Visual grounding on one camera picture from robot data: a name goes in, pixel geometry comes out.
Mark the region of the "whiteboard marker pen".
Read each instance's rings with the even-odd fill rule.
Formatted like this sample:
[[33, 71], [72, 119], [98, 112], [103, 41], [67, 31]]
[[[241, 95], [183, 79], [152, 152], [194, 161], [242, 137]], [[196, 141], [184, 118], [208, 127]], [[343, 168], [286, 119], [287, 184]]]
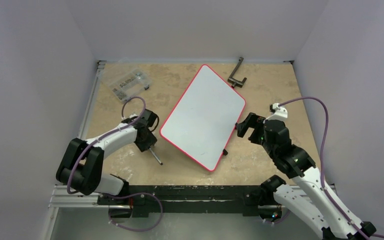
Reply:
[[152, 150], [152, 148], [148, 148], [149, 152], [152, 154], [152, 156], [156, 159], [156, 161], [158, 162], [159, 165], [163, 165], [162, 161], [160, 160], [160, 158], [156, 155], [156, 153]]

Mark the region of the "red-framed whiteboard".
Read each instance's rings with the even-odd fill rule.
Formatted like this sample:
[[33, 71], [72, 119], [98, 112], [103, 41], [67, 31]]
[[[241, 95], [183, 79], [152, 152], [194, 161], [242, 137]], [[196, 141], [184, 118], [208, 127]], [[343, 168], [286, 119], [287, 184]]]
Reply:
[[203, 64], [161, 126], [163, 139], [207, 171], [219, 164], [246, 100]]

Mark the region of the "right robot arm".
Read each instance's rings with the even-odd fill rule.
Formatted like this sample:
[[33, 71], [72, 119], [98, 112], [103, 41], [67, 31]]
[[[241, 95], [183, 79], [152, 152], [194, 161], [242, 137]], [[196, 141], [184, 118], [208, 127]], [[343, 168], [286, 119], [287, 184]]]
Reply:
[[262, 146], [276, 168], [306, 195], [298, 196], [285, 180], [273, 175], [260, 186], [262, 203], [276, 202], [286, 207], [321, 240], [366, 240], [375, 235], [376, 227], [352, 213], [321, 179], [316, 163], [303, 148], [292, 143], [283, 121], [267, 120], [251, 112], [243, 122], [236, 123], [237, 136], [244, 137], [250, 128], [253, 131], [248, 140]]

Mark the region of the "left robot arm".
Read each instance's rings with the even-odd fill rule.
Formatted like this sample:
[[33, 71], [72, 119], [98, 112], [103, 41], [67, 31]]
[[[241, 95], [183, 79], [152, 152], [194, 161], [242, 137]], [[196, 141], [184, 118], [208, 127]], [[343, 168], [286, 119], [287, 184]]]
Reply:
[[97, 137], [72, 139], [56, 171], [56, 180], [70, 188], [71, 192], [90, 195], [109, 195], [118, 205], [129, 199], [129, 182], [114, 174], [103, 173], [105, 158], [119, 149], [135, 144], [140, 152], [151, 149], [157, 142], [153, 125], [159, 116], [145, 109], [141, 116], [132, 114], [112, 130]]

